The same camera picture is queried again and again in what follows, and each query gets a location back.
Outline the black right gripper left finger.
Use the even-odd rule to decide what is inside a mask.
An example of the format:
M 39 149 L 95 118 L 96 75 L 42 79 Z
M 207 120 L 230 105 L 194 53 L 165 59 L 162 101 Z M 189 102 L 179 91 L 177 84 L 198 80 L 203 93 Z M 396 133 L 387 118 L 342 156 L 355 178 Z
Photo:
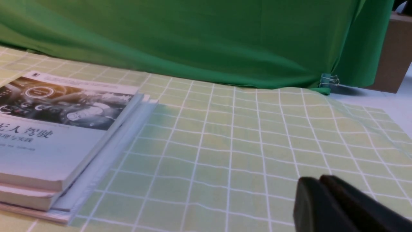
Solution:
M 331 193 L 313 177 L 298 180 L 293 221 L 297 232 L 358 231 Z

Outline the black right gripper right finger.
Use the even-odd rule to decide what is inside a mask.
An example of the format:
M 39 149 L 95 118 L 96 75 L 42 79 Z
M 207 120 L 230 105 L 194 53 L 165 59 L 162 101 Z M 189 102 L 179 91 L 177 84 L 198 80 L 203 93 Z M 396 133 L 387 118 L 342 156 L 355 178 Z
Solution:
M 410 232 L 412 230 L 410 220 L 343 179 L 335 175 L 322 175 L 319 180 L 361 232 Z

